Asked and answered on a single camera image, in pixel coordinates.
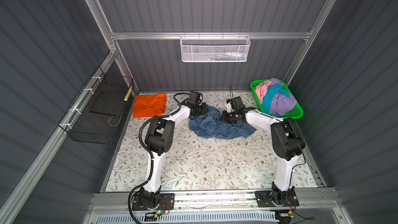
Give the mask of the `blue t shirt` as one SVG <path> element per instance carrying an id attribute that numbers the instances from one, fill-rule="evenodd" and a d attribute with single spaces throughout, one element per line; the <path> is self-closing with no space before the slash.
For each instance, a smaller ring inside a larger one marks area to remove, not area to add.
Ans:
<path id="1" fill-rule="evenodd" d="M 248 138 L 256 132 L 256 128 L 242 121 L 236 124 L 223 122 L 221 112 L 212 106 L 208 107 L 206 114 L 191 117 L 189 129 L 201 138 L 222 140 Z"/>

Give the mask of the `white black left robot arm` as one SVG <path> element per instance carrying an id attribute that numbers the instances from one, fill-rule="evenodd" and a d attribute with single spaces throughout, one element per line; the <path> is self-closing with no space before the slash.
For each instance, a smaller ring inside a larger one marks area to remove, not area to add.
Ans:
<path id="1" fill-rule="evenodd" d="M 203 95 L 199 92 L 176 93 L 173 99 L 177 103 L 175 110 L 150 118 L 139 130 L 139 142 L 148 152 L 148 167 L 146 181 L 138 187 L 137 202 L 149 209 L 156 208 L 161 202 L 161 172 L 166 153 L 173 144 L 175 127 L 185 119 L 208 112 Z"/>

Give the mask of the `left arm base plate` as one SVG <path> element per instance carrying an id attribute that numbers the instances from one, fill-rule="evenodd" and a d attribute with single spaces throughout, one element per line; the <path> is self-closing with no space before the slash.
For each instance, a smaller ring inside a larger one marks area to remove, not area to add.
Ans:
<path id="1" fill-rule="evenodd" d="M 166 193 L 135 193 L 132 197 L 131 209 L 133 211 L 173 210 L 175 194 Z"/>

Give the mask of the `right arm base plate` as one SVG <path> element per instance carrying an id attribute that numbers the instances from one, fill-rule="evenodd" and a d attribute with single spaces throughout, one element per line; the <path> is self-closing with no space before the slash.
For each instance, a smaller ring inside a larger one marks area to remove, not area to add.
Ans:
<path id="1" fill-rule="evenodd" d="M 258 207 L 292 207 L 300 205 L 293 188 L 288 191 L 276 190 L 255 191 Z"/>

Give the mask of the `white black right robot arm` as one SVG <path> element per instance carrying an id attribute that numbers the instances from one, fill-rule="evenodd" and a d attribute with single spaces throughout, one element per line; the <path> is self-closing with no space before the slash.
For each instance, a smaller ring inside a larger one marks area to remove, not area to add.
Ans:
<path id="1" fill-rule="evenodd" d="M 275 206 L 296 207 L 299 205 L 292 185 L 293 171 L 299 165 L 299 156 L 305 148 L 305 141 L 297 122 L 293 118 L 278 118 L 267 115 L 253 107 L 246 107 L 241 98 L 226 101 L 222 121 L 236 124 L 239 121 L 254 124 L 271 134 L 272 147 L 278 156 L 277 172 L 272 183 L 271 201 Z"/>

